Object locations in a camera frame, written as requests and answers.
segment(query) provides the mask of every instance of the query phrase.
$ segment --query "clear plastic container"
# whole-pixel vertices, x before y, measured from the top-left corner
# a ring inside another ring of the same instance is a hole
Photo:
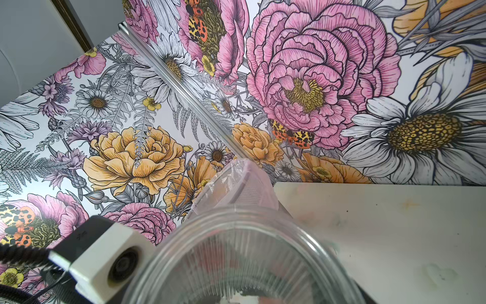
[[[330,251],[275,210],[231,205],[158,247],[123,304],[364,304]]]

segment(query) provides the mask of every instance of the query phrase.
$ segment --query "stain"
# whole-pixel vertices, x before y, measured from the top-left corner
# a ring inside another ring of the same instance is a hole
[[[420,204],[414,203],[414,201],[412,201],[411,199],[406,200],[402,204],[402,208],[405,209],[405,210],[409,210],[410,208],[418,207],[418,206],[420,206]]]
[[[338,213],[334,214],[334,217],[331,220],[330,226],[342,229],[344,226],[346,226],[347,221],[342,219],[341,216]]]
[[[425,265],[424,272],[439,288],[453,284],[459,277],[455,270],[441,268],[433,263]]]

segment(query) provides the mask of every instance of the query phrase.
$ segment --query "dark trim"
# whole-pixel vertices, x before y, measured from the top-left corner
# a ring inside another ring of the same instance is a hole
[[[70,3],[67,3],[65,0],[51,0],[51,2],[54,4],[54,7],[56,7],[57,11],[61,15],[71,33],[74,35],[74,38],[76,38],[78,41],[83,51],[87,52],[91,50],[93,48],[93,44],[87,38],[87,35],[81,26],[81,22],[79,22],[79,19],[75,15]]]

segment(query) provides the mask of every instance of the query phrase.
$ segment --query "coiled cable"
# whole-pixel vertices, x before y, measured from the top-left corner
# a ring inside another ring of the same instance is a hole
[[[47,248],[11,246],[0,244],[0,263],[9,265],[27,265],[31,268],[60,269],[49,260]]]

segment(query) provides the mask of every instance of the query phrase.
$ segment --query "black cable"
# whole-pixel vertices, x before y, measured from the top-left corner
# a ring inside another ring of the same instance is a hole
[[[27,300],[25,300],[22,304],[31,304],[31,303],[34,303],[35,301],[38,301],[38,299],[37,299],[38,297],[40,297],[44,293],[48,292],[49,290],[53,289],[59,283],[63,284],[65,282],[69,281],[71,279],[71,277],[68,277],[67,278],[67,281],[64,280],[63,282],[61,282],[66,277],[67,274],[68,274],[67,271],[63,272],[63,274],[59,277],[59,279],[57,279],[57,281],[54,282],[54,284],[51,284],[51,285],[47,286],[46,288],[40,290],[39,292],[37,292],[36,294],[34,294],[32,297],[30,297]]]
[[[9,265],[28,265],[31,268],[41,267],[59,269],[59,266],[49,260],[47,248],[10,246],[0,244],[0,263]]]
[[[32,295],[18,288],[0,285],[0,297],[11,300],[15,303],[23,303],[24,301],[30,299]],[[31,304],[40,304],[40,302],[38,299],[35,299],[31,302]]]

